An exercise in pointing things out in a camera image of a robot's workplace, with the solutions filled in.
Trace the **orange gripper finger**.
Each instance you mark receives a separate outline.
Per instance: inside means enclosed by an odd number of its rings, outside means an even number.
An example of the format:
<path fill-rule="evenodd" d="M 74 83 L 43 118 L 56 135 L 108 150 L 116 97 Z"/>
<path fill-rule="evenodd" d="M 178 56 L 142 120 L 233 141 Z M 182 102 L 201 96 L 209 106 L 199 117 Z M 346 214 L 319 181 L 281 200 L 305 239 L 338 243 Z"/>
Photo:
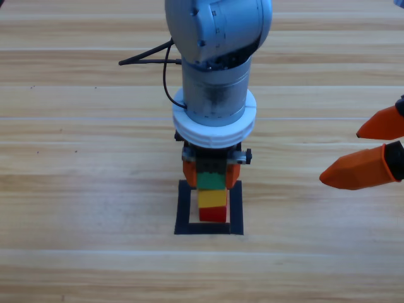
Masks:
<path fill-rule="evenodd" d="M 196 171 L 196 162 L 183 161 L 183 173 L 186 178 L 187 183 L 196 188 L 197 186 L 197 171 Z"/>
<path fill-rule="evenodd" d="M 232 189 L 237 182 L 241 171 L 241 164 L 228 164 L 226 171 L 226 187 Z"/>
<path fill-rule="evenodd" d="M 319 180 L 337 189 L 358 190 L 403 180 L 403 145 L 383 144 L 340 157 Z"/>
<path fill-rule="evenodd" d="M 395 106 L 375 113 L 356 133 L 358 138 L 394 140 L 403 137 L 403 116 Z"/>

